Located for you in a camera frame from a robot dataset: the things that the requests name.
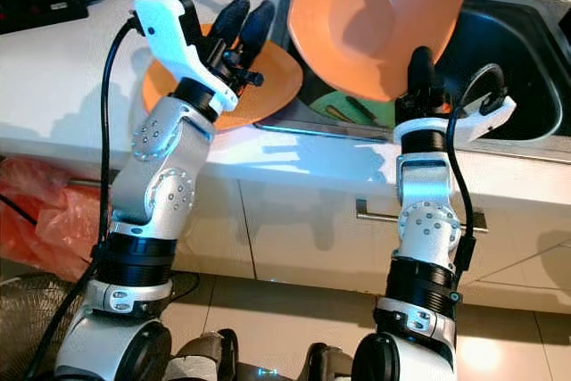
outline cabinet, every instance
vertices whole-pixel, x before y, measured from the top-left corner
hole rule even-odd
[[[238,181],[200,175],[174,269],[253,278]]]
[[[396,198],[244,180],[240,186],[258,279],[384,292],[397,228],[357,219],[355,200],[364,197],[370,212],[394,215],[400,211]],[[568,209],[475,200],[489,233],[477,235],[460,288],[465,301],[571,312],[571,248],[564,246],[571,240]]]
[[[357,219],[357,195],[241,181],[258,279],[380,294],[394,224]],[[369,198],[369,207],[398,213],[396,198]]]

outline orange plate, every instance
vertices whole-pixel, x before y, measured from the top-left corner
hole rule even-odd
[[[202,25],[207,34],[211,25]],[[251,70],[264,75],[261,87],[248,86],[232,112],[223,112],[214,125],[216,129],[242,127],[262,120],[291,102],[302,87],[303,73],[300,65],[282,48],[266,42],[256,57]],[[151,111],[159,99],[171,93],[177,82],[158,61],[153,62],[143,80],[143,102]]]
[[[292,0],[298,51],[331,87],[388,102],[407,88],[412,52],[444,52],[463,0]]]

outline knife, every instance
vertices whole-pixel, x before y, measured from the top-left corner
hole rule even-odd
[[[363,103],[361,103],[359,100],[357,100],[354,97],[351,97],[350,95],[345,97],[345,100],[347,100],[347,102],[353,106],[355,109],[357,109],[359,112],[361,112],[365,118],[367,118],[368,120],[370,120],[371,122],[374,122],[375,124],[377,124],[379,127],[386,127],[386,125],[379,120],[372,111],[370,111],[369,109],[367,109],[367,107],[365,107],[365,105]]]

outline green cutting board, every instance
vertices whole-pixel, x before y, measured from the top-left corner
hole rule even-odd
[[[310,104],[310,108],[328,118],[339,120],[335,116],[327,113],[326,108],[331,105],[356,124],[377,127],[375,122],[368,119],[359,109],[350,104],[346,100],[346,96],[347,94],[341,91],[334,91],[318,98],[315,102]],[[378,118],[380,123],[385,124],[388,128],[394,128],[394,102],[381,103],[362,98],[358,100]]]

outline orange bowl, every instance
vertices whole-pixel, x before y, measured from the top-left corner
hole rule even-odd
[[[418,46],[444,52],[463,0],[292,0],[288,27],[311,68],[345,93],[381,102],[403,95]]]

